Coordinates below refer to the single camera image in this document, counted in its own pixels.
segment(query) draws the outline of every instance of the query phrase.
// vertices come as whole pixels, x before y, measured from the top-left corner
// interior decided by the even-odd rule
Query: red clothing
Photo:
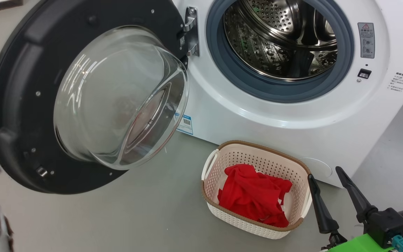
[[[292,183],[278,177],[257,173],[249,164],[225,169],[228,178],[219,190],[219,205],[257,222],[286,228],[289,223],[281,208]]]

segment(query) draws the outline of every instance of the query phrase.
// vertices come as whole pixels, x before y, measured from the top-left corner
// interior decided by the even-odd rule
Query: plastic basket
[[[227,179],[224,170],[236,164],[253,165],[256,171],[293,183],[290,192],[285,195],[283,206],[288,227],[278,228],[256,222],[219,206],[217,195]],[[309,174],[309,168],[296,158],[249,142],[230,141],[220,145],[208,157],[201,174],[201,190],[209,210],[217,218],[258,236],[281,239],[301,225],[309,211],[312,204],[307,182]]]

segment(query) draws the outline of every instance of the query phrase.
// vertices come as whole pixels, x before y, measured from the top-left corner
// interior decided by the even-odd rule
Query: brown basket rim
[[[249,147],[254,147],[254,148],[257,148],[257,149],[267,151],[269,153],[276,154],[278,156],[282,156],[282,157],[284,157],[284,158],[286,158],[288,160],[291,160],[291,161],[299,164],[307,172],[307,175],[309,175],[311,173],[309,168],[303,162],[301,162],[300,160],[298,160],[298,159],[296,159],[296,158],[294,158],[292,156],[289,156],[289,155],[287,155],[285,153],[279,152],[277,150],[273,150],[273,149],[271,149],[269,147],[265,147],[265,146],[262,146],[262,145],[256,145],[255,143],[251,143],[251,142],[245,142],[245,141],[240,141],[240,140],[228,141],[228,142],[224,142],[223,144],[221,144],[219,146],[218,150],[221,150],[222,148],[226,147],[227,145],[236,145],[236,144],[245,145],[245,146],[249,146]],[[239,218],[240,220],[243,220],[243,221],[249,222],[251,224],[257,225],[257,226],[259,226],[261,228],[267,228],[267,229],[270,229],[270,230],[273,230],[273,231],[278,231],[278,232],[287,232],[287,231],[292,231],[295,228],[297,228],[299,225],[301,225],[301,223],[304,220],[304,218],[300,217],[295,223],[293,223],[293,224],[291,224],[291,225],[289,225],[287,227],[275,227],[275,226],[272,226],[272,225],[267,225],[267,224],[264,224],[264,223],[256,222],[255,220],[251,220],[251,219],[248,219],[246,217],[243,217],[242,215],[236,214],[235,212],[232,212],[232,211],[230,211],[230,210],[228,210],[228,209],[226,209],[224,207],[221,207],[218,204],[214,203],[214,201],[209,199],[208,195],[206,195],[205,182],[203,180],[201,181],[201,184],[202,184],[201,185],[201,191],[202,191],[201,193],[203,194],[203,198],[205,199],[206,202],[208,202],[208,204],[210,204],[211,206],[213,206],[213,207],[215,207],[215,208],[217,208],[217,209],[219,209],[219,210],[221,210],[223,212],[226,212],[227,214],[230,214],[230,215],[232,215],[232,216],[234,216],[236,218]]]

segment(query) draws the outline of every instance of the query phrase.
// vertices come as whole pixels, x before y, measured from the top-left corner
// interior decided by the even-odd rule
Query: warning label
[[[396,73],[387,86],[387,89],[398,93],[403,92],[403,73]]]
[[[373,23],[358,23],[360,33],[360,57],[374,59],[376,42]]]

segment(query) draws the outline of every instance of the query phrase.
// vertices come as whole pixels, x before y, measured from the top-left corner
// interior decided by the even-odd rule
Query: green bracket
[[[369,234],[364,234],[337,247],[333,247],[328,252],[389,252],[393,249],[393,247],[381,248]]]

